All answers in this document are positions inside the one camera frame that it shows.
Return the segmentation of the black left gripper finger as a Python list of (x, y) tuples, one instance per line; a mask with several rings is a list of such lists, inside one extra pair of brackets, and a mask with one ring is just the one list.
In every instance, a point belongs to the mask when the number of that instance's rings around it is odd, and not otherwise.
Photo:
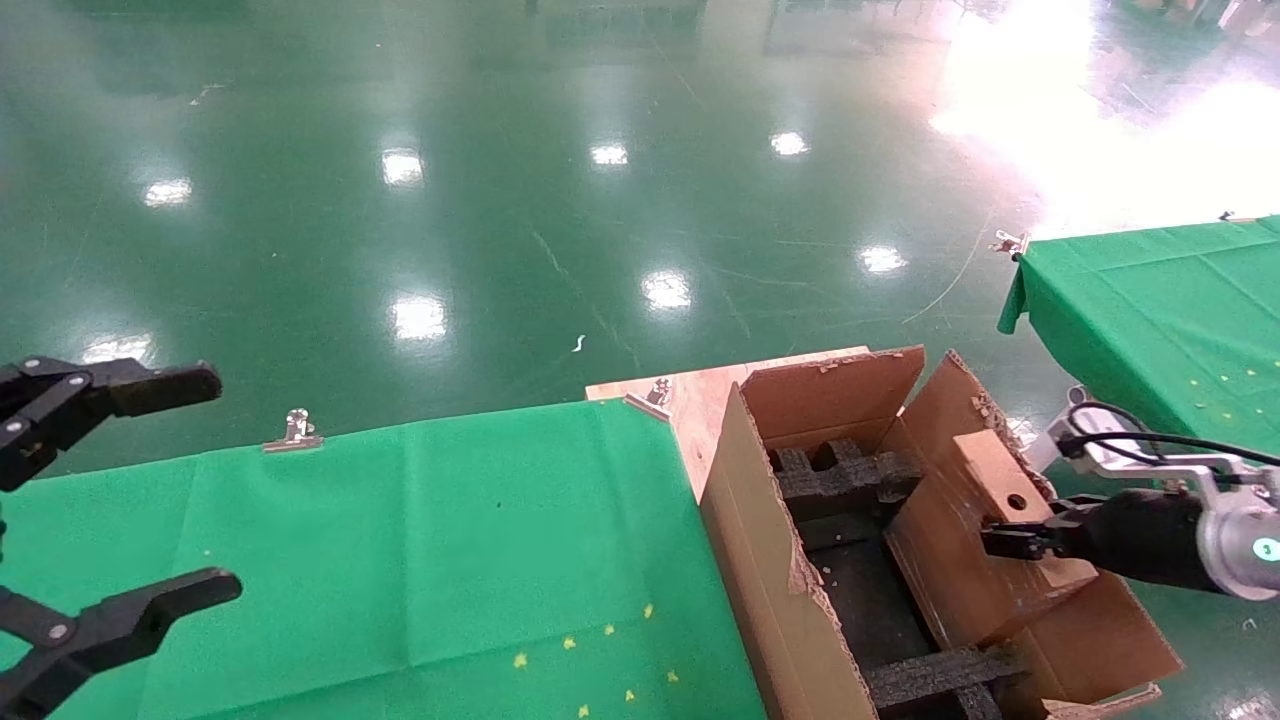
[(3, 588), (3, 634), (29, 647), (3, 670), (3, 717), (49, 717), (95, 676), (155, 655), (182, 618), (229, 603), (242, 592), (232, 571), (205, 568), (106, 597), (68, 616)]
[(29, 356), (1, 369), (1, 488), (14, 492), (110, 418), (211, 402), (223, 382), (207, 363), (163, 369), (133, 357), (76, 364)]

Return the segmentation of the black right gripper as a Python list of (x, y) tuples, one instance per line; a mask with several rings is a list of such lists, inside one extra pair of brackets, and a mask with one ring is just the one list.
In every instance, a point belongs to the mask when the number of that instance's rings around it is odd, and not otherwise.
[(1051, 503), (1050, 527), (992, 523), (980, 530), (989, 556), (1038, 562), (1082, 559), (1130, 580), (1213, 593), (1201, 559), (1202, 500), (1187, 492), (1128, 488), (1111, 497), (1078, 495)]

